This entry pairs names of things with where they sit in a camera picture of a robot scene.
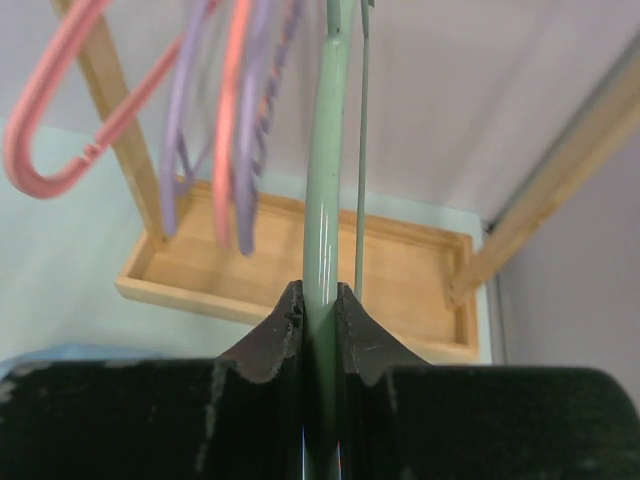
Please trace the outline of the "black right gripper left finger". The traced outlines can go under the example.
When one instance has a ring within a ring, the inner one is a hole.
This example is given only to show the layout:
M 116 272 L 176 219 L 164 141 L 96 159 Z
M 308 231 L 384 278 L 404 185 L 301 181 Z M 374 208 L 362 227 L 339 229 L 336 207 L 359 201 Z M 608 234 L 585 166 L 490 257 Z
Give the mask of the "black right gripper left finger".
M 215 358 L 21 362 L 1 381 L 5 479 L 298 479 L 302 285 Z

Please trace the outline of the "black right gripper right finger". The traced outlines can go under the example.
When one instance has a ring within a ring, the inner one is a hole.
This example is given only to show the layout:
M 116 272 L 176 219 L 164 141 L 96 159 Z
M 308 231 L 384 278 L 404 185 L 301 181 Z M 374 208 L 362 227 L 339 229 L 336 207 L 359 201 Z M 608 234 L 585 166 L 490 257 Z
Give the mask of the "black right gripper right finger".
M 639 416 L 589 368 L 432 365 L 341 284 L 346 479 L 635 479 Z

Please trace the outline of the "sage green hanger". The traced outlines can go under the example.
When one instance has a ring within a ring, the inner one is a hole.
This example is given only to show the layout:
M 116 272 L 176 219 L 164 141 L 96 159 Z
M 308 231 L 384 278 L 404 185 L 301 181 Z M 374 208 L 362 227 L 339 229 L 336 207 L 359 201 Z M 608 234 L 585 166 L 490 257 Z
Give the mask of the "sage green hanger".
M 303 242 L 303 472 L 340 476 L 337 426 L 336 309 L 340 173 L 351 25 L 361 15 L 370 32 L 371 1 L 329 1 L 327 32 L 314 103 Z

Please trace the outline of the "light blue shorts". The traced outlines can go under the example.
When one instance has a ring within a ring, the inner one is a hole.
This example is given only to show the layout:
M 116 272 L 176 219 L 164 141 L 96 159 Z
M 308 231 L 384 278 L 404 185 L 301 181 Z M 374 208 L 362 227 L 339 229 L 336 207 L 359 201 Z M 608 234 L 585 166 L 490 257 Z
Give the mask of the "light blue shorts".
M 1 375 L 29 361 L 84 361 L 129 358 L 156 358 L 155 352 L 113 345 L 66 344 L 23 353 L 1 361 Z

